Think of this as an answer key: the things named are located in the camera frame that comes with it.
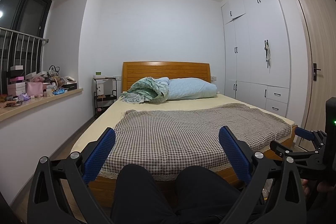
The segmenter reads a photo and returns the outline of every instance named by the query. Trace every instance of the door frame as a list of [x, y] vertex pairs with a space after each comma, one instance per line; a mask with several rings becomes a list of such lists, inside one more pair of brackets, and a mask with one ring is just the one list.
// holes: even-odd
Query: door frame
[[306, 104], [304, 108], [304, 113], [303, 113], [303, 118], [302, 118], [302, 123], [301, 127], [305, 128], [307, 124], [307, 119], [308, 119], [308, 113], [309, 113], [309, 108], [310, 108], [310, 101], [311, 101], [311, 92], [312, 92], [312, 53], [311, 53], [311, 45], [310, 45], [310, 36], [309, 36], [309, 31], [307, 28], [307, 22], [305, 19], [305, 14], [303, 13], [303, 9], [301, 7], [300, 1], [295, 0], [296, 5], [299, 9], [301, 21], [302, 21], [302, 26], [304, 30], [304, 36], [306, 40], [306, 48], [307, 48], [307, 57], [308, 57], [308, 86], [307, 86], [307, 96], [306, 96]]

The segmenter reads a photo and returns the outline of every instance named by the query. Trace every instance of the person's hand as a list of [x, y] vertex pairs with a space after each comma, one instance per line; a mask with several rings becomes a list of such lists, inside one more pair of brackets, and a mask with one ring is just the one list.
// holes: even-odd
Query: person's hand
[[[308, 182], [309, 180], [302, 180], [302, 187], [303, 187], [303, 192], [305, 194], [305, 196], [309, 195], [310, 193], [310, 189], [308, 187]], [[317, 191], [319, 193], [327, 193], [327, 192], [331, 192], [335, 189], [335, 186], [331, 186], [328, 182], [326, 181], [322, 181], [319, 183], [319, 185], [317, 186]]]

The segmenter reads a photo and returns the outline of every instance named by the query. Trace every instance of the pink bag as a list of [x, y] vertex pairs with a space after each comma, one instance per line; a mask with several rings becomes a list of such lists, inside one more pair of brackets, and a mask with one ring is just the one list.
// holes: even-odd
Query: pink bag
[[38, 82], [38, 83], [28, 82], [26, 88], [27, 88], [27, 94], [29, 96], [32, 96], [32, 95], [43, 96], [43, 83], [41, 83], [41, 82]]

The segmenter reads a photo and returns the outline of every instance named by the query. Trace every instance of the person's leg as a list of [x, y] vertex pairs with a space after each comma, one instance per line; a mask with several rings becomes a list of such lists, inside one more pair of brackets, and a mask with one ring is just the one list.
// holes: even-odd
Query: person's leg
[[135, 164], [118, 175], [110, 217], [115, 224], [179, 223], [152, 175]]
[[216, 173], [190, 166], [176, 179], [177, 209], [181, 223], [219, 223], [240, 192]]

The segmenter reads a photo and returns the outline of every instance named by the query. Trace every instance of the silver screw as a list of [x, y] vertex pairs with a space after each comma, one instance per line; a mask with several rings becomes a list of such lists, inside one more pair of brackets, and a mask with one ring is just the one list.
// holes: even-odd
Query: silver screw
[[42, 157], [42, 158], [40, 158], [40, 163], [45, 163], [45, 162], [47, 162], [47, 160], [48, 160], [48, 158], [47, 157]]
[[292, 157], [287, 157], [286, 161], [292, 164], [294, 162], [294, 159]]
[[73, 160], [76, 159], [76, 158], [78, 158], [78, 157], [79, 157], [79, 153], [78, 152], [73, 152], [70, 155], [70, 158], [72, 158]]
[[264, 154], [261, 153], [261, 152], [255, 152], [254, 155], [255, 155], [256, 158], [259, 158], [259, 159], [262, 159], [264, 157]]

